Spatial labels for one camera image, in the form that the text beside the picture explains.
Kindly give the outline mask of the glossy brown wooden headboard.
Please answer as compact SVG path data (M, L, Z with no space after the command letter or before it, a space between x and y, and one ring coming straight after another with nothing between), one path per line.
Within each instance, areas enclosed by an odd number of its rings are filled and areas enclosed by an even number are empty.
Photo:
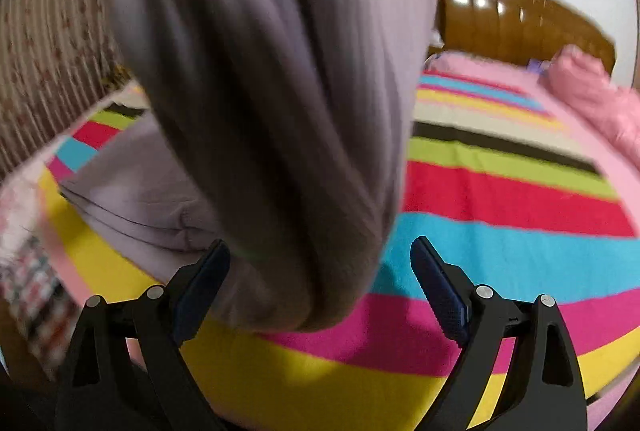
M574 44L607 72L616 62L614 41L600 26L558 0L438 0L435 32L428 55L459 51L524 66Z

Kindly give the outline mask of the pink floral quilt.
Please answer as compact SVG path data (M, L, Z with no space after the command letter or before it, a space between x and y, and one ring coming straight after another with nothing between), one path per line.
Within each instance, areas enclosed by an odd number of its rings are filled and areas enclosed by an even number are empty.
M38 185L46 159L32 158L1 184L1 267L12 266L29 248L48 247L43 196Z

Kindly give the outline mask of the brown tiger pattern blanket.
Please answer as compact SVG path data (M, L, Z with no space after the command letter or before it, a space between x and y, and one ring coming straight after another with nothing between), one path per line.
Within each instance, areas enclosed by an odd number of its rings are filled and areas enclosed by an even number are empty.
M105 82L106 82L107 89L110 90L111 92L114 92L116 90L120 90L126 87L126 85L129 84L131 79L132 79L132 73L130 72L130 70L125 66L116 64L112 68L111 73L109 73L106 76Z

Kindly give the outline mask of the striped floral curtain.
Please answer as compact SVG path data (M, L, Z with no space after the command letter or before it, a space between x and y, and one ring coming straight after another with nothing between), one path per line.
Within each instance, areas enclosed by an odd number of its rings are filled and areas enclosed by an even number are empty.
M2 176L110 93L116 64L103 0L1 0Z

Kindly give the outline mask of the plaid checked bed sheet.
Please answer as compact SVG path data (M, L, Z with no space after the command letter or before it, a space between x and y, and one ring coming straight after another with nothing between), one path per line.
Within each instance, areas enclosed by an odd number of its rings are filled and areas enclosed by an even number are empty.
M49 262L39 239L26 239L1 264L1 297L28 352L50 380L58 377L80 309Z

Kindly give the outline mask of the pink bed sheet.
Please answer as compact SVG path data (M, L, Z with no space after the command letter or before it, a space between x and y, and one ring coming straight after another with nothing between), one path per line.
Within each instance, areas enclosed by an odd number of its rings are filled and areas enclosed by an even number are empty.
M556 118L562 120L572 131L576 140L597 160L604 174L613 182L616 191L635 217L639 215L639 171L604 136L593 128L570 106L555 99L544 87L541 76L529 72L525 67L478 58L461 52L442 52L427 58L425 68L439 70L445 74L469 78L487 78L496 84L512 87L532 95Z

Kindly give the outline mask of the colourful striped bed sheet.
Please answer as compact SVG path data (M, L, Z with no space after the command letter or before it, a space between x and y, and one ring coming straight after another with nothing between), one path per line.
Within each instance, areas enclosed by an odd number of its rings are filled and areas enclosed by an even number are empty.
M216 411L256 430L409 430L458 358L409 251L426 236L503 297L559 302L587 395L639 354L639 216L564 122L527 92L429 70L381 269L319 333L207 318L183 357Z

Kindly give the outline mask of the pink crumpled blanket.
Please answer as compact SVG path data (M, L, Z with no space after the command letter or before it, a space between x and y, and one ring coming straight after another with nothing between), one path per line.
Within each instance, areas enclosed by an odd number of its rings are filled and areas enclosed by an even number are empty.
M639 94L613 84L599 58L565 46L544 71L544 86L639 167Z

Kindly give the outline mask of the purple pants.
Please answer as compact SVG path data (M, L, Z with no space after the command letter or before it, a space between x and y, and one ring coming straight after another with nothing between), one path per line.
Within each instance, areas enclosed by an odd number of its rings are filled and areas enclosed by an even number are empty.
M223 240L230 325L343 321L399 211L437 0L104 2L150 109L61 194L162 281Z

